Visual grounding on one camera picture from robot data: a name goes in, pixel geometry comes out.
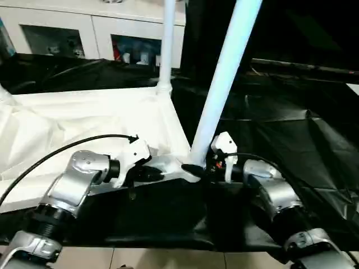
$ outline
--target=white plastic sheet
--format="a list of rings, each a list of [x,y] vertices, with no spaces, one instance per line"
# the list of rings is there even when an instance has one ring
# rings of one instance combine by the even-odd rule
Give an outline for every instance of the white plastic sheet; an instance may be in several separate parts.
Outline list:
[[[0,193],[30,165],[71,142],[109,133],[138,135],[157,155],[181,157],[189,145],[168,94],[156,88],[11,96],[0,89]],[[117,156],[126,139],[105,138],[46,161],[8,196],[0,211],[35,206],[77,150]]]

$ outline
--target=glass cabinet door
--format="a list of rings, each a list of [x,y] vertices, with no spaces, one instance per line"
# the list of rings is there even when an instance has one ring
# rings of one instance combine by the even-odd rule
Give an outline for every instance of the glass cabinet door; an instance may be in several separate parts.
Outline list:
[[[99,58],[90,15],[0,7],[0,18],[17,53]]]
[[[33,54],[85,58],[78,30],[21,25]]]
[[[111,35],[113,58],[115,61],[159,66],[161,40]]]
[[[93,23],[101,58],[159,66],[163,24],[98,16]],[[173,68],[181,65],[184,33],[184,26],[174,26]]]

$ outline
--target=white metal pipe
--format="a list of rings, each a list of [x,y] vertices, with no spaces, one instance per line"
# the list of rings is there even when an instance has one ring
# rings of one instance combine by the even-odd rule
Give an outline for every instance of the white metal pipe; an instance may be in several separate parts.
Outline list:
[[[176,0],[165,0],[163,37],[161,43],[161,65],[159,71],[158,87],[171,91],[171,66],[174,16],[176,13]]]
[[[240,66],[262,0],[237,0],[214,72],[189,161],[205,166],[205,157]]]

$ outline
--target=tiled floor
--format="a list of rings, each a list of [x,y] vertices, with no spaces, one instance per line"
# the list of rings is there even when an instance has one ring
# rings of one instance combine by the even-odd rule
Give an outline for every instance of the tiled floor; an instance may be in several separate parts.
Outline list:
[[[289,269],[267,253],[143,248],[64,248],[54,269]]]

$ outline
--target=black cable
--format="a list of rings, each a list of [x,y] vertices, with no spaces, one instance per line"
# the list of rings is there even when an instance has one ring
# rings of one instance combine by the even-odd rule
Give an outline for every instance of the black cable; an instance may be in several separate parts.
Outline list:
[[[126,136],[124,134],[102,134],[100,136],[92,136],[92,137],[88,137],[85,139],[81,139],[78,140],[76,142],[73,142],[71,144],[68,144],[66,146],[61,147],[58,150],[55,150],[53,152],[51,152],[50,154],[46,155],[45,157],[43,157],[41,160],[37,161],[35,164],[33,164],[31,167],[29,167],[26,171],[24,171],[21,175],[19,175],[11,184],[9,187],[7,187],[7,189],[5,190],[5,192],[3,193],[3,195],[1,195],[0,198],[0,207],[2,205],[2,203],[4,202],[5,198],[8,196],[8,194],[12,191],[12,189],[14,189],[14,187],[24,178],[26,177],[31,171],[33,171],[36,167],[38,167],[40,164],[42,164],[43,162],[47,161],[48,159],[50,159],[51,157],[53,157],[54,155],[65,151],[71,147],[77,146],[79,144],[85,143],[85,142],[89,142],[92,140],[97,140],[97,139],[101,139],[101,138],[108,138],[108,137],[119,137],[119,138],[126,138],[130,141],[130,143],[136,141],[138,139],[138,137],[132,137],[132,136]]]
[[[225,157],[228,157],[228,156],[242,156],[242,157],[247,157],[248,159],[255,159],[257,161],[265,161],[266,163],[270,164],[271,166],[275,167],[276,170],[279,170],[278,168],[278,165],[262,156],[259,156],[259,155],[255,155],[255,154],[252,154],[252,153],[243,153],[243,152],[234,152],[234,153],[225,153],[224,154]]]

